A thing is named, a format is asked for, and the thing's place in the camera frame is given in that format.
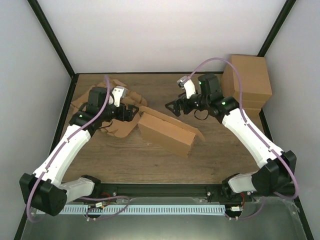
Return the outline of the stack of flat cardboard blanks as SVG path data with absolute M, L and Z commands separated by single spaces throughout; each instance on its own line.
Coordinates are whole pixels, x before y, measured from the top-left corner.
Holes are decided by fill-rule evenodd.
M 139 107 L 139 120 L 140 120 L 140 107 L 147 106 L 147 100 L 135 91 L 129 90 L 128 86 L 117 79 L 110 79 L 110 94 L 116 86 L 122 86 L 127 88 L 127 94 L 121 99 L 120 103 L 124 105 L 134 105 Z M 89 89 L 79 96 L 77 99 L 71 102 L 74 114 L 82 114 L 83 117 L 77 119 L 77 123 L 82 126 L 89 120 L 93 119 L 94 116 L 102 108 L 105 98 L 107 96 L 107 84 L 101 82 L 96 85 L 92 85 Z M 103 133 L 107 133 L 117 138 L 124 138 L 131 133 L 136 127 L 138 121 L 120 121 L 117 120 L 117 108 L 113 104 L 107 104 L 101 113 L 101 115 L 95 120 L 89 128 L 100 130 Z

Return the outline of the middle folded cardboard box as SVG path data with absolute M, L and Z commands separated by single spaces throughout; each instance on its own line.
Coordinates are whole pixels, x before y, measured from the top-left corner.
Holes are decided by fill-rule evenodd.
M 242 106 L 246 109 L 261 109 L 268 100 L 268 98 L 260 96 L 243 97 Z

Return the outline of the brown cardboard box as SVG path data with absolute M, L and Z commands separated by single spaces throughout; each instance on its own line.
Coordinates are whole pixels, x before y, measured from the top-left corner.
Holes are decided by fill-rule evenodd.
M 188 158 L 196 137 L 206 141 L 198 128 L 146 106 L 139 110 L 141 117 L 137 125 L 141 137 L 177 156 Z

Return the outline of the bottom folded cardboard box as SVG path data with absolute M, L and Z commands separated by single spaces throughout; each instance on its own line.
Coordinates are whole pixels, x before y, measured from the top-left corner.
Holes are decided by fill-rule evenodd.
M 256 118 L 259 116 L 260 112 L 261 112 L 262 108 L 250 108 L 250 107 L 246 107 L 244 108 L 244 111 L 246 113 L 246 115 L 249 118 Z

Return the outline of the folded cardboard box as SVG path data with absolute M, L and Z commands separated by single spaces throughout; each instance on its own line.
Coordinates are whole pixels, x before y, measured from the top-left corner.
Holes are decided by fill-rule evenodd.
M 250 55 L 231 55 L 229 62 L 236 68 L 241 79 L 243 97 L 270 98 L 270 84 L 265 58 Z M 233 96 L 239 99 L 240 87 L 235 70 L 227 65 L 221 77 L 222 93 L 225 97 Z
M 246 109 L 261 109 L 268 100 L 268 98 L 260 96 L 243 97 L 242 106 Z
M 244 108 L 244 111 L 246 113 L 246 115 L 249 118 L 256 118 L 259 116 L 260 112 L 261 112 L 262 108 L 250 108 L 250 107 L 246 107 Z

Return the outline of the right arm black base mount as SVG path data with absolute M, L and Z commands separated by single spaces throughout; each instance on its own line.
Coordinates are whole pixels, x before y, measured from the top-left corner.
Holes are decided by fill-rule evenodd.
M 210 184 L 206 187 L 206 198 L 208 203 L 218 202 L 220 204 L 240 204 L 246 197 L 243 192 L 235 193 L 229 186 L 228 181 L 235 177 L 237 174 L 233 174 L 225 178 L 221 184 Z

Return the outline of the top folded cardboard box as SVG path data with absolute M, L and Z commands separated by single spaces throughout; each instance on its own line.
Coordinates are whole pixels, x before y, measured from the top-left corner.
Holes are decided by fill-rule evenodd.
M 270 84 L 265 58 L 250 55 L 231 55 L 229 62 L 236 68 L 241 79 L 243 97 L 270 98 Z M 227 65 L 221 77 L 222 93 L 225 97 L 233 96 L 239 99 L 240 87 L 235 70 Z

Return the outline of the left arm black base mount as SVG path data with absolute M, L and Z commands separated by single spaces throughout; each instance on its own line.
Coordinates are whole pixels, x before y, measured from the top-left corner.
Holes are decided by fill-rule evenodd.
M 107 197 L 114 197 L 118 193 L 118 187 L 114 184 L 101 183 L 95 186 L 93 192 L 85 196 L 85 198 L 102 199 Z

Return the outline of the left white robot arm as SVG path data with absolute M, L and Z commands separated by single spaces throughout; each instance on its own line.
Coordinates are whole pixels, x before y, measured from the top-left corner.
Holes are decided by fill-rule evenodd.
M 19 180 L 23 200 L 31 208 L 56 216 L 64 206 L 77 199 L 97 202 L 102 196 L 101 181 L 89 175 L 63 182 L 65 173 L 79 151 L 102 127 L 104 122 L 118 120 L 131 122 L 139 108 L 121 102 L 128 90 L 116 86 L 93 87 L 88 99 L 73 114 L 66 132 L 48 158 L 32 174 L 23 174 Z

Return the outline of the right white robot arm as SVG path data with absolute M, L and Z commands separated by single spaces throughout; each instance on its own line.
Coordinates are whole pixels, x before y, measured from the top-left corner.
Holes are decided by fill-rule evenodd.
M 229 129 L 252 155 L 258 171 L 236 173 L 223 181 L 222 195 L 229 202 L 236 200 L 242 192 L 257 192 L 262 196 L 279 194 L 287 184 L 293 182 L 297 157 L 291 151 L 283 151 L 268 139 L 240 108 L 232 96 L 223 96 L 217 76 L 213 73 L 198 77 L 200 91 L 193 81 L 183 76 L 177 85 L 184 90 L 177 99 L 165 105 L 175 116 L 190 112 L 207 111 Z

